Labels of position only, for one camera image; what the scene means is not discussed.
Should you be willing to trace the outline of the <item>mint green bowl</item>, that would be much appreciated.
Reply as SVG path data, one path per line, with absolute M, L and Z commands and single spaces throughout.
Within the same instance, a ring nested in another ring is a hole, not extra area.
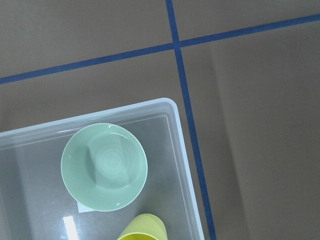
M 79 204 L 112 212 L 127 207 L 142 192 L 148 160 L 130 131 L 95 123 L 78 130 L 66 143 L 60 171 L 67 191 Z

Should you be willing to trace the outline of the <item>yellow plastic cup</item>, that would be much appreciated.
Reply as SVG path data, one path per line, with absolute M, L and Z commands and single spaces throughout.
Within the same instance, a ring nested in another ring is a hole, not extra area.
M 136 216 L 122 231 L 118 240 L 167 240 L 167 230 L 163 221 L 154 214 L 143 213 Z

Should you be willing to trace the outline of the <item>translucent plastic storage box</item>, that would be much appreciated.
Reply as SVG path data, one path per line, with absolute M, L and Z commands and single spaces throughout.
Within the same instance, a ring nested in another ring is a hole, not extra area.
M 112 212 L 77 203 L 61 176 L 67 141 L 81 128 L 112 123 L 134 134 L 148 160 L 137 199 Z M 177 105 L 158 98 L 0 135 L 0 237 L 3 240 L 115 240 L 140 214 L 158 216 L 170 240 L 202 240 Z

